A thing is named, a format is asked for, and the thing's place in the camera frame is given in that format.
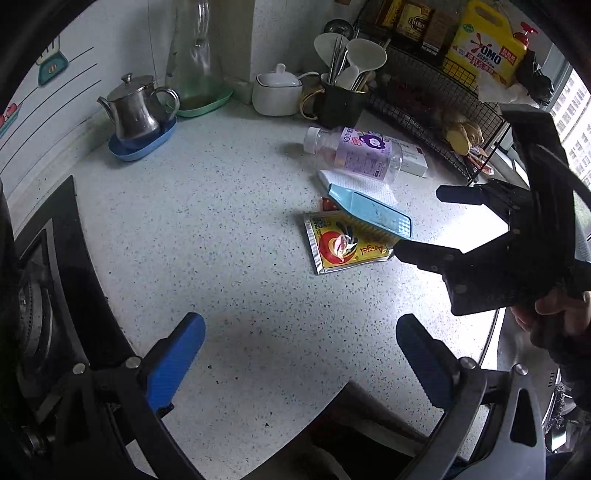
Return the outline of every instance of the light blue brush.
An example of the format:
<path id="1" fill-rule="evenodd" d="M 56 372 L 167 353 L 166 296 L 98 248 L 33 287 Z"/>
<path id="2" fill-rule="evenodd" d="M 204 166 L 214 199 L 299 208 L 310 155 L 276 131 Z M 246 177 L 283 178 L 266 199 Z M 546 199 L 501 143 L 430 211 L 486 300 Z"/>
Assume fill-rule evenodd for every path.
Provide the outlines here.
<path id="1" fill-rule="evenodd" d="M 407 239 L 413 235 L 413 220 L 408 215 L 363 193 L 331 183 L 329 197 L 351 216 L 376 227 L 378 233 Z"/>

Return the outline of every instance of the white box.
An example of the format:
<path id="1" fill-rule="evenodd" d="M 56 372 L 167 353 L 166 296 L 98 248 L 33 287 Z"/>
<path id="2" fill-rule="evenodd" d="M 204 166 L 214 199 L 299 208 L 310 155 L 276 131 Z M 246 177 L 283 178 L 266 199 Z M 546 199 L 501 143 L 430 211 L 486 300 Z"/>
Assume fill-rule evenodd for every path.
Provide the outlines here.
<path id="1" fill-rule="evenodd" d="M 427 161 L 421 147 L 395 139 L 402 148 L 402 166 L 400 170 L 422 177 L 427 171 Z"/>

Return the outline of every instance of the yellow detergent bottle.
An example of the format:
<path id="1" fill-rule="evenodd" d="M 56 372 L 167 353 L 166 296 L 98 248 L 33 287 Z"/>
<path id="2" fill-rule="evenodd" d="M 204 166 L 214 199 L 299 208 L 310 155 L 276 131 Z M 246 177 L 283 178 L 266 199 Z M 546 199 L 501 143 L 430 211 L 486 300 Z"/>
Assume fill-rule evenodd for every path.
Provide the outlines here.
<path id="1" fill-rule="evenodd" d="M 470 0 L 446 57 L 475 76 L 479 70 L 488 72 L 509 87 L 526 52 L 527 47 L 514 38 L 504 15 L 480 0 Z M 463 72 L 458 72 L 451 62 L 444 62 L 443 69 L 457 80 L 464 79 Z"/>

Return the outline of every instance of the glass pitcher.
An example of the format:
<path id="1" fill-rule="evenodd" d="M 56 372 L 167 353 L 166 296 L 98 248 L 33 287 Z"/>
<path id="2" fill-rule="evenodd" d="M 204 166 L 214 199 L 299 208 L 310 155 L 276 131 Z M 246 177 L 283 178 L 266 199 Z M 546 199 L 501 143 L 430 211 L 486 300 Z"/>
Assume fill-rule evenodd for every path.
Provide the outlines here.
<path id="1" fill-rule="evenodd" d="M 209 105 L 219 92 L 220 83 L 212 75 L 208 29 L 207 0 L 176 1 L 165 84 L 178 93 L 181 110 Z"/>

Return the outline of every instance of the bottle cap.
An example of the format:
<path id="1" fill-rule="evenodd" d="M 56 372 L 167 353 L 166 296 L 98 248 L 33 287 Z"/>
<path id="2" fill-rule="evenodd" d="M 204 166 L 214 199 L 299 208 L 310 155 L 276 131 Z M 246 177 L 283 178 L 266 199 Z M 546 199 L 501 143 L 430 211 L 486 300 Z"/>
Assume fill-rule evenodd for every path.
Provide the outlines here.
<path id="1" fill-rule="evenodd" d="M 306 137 L 304 138 L 304 152 L 316 153 L 316 139 L 318 138 L 320 130 L 320 128 L 316 127 L 310 127 L 308 129 Z"/>
<path id="2" fill-rule="evenodd" d="M 538 31 L 534 27 L 530 27 L 527 23 L 521 22 L 521 28 L 525 31 L 525 33 L 517 32 L 513 34 L 513 37 L 519 40 L 523 45 L 526 47 L 530 44 L 530 39 L 527 37 L 528 33 L 538 33 Z"/>

